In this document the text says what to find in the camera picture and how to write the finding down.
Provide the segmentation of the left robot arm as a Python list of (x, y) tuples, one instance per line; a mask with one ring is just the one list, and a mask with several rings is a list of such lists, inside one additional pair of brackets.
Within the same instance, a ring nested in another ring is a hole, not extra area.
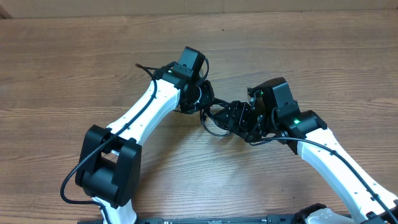
[(185, 47), (178, 62), (144, 67), (151, 81), (141, 98), (106, 128), (93, 125), (85, 134), (75, 183), (101, 211), (100, 223), (137, 223), (131, 196), (141, 173), (142, 147), (161, 120), (179, 108), (193, 114), (212, 101), (201, 72), (208, 59)]

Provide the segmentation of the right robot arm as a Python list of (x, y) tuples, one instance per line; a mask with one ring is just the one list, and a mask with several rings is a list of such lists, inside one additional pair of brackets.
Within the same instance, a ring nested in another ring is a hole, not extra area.
[(301, 111), (284, 78), (248, 88), (248, 102), (215, 98), (222, 110), (216, 124), (251, 146), (287, 145), (310, 164), (339, 196), (350, 217), (316, 203), (297, 212), (292, 223), (397, 223), (397, 196), (379, 185), (341, 146), (314, 111)]

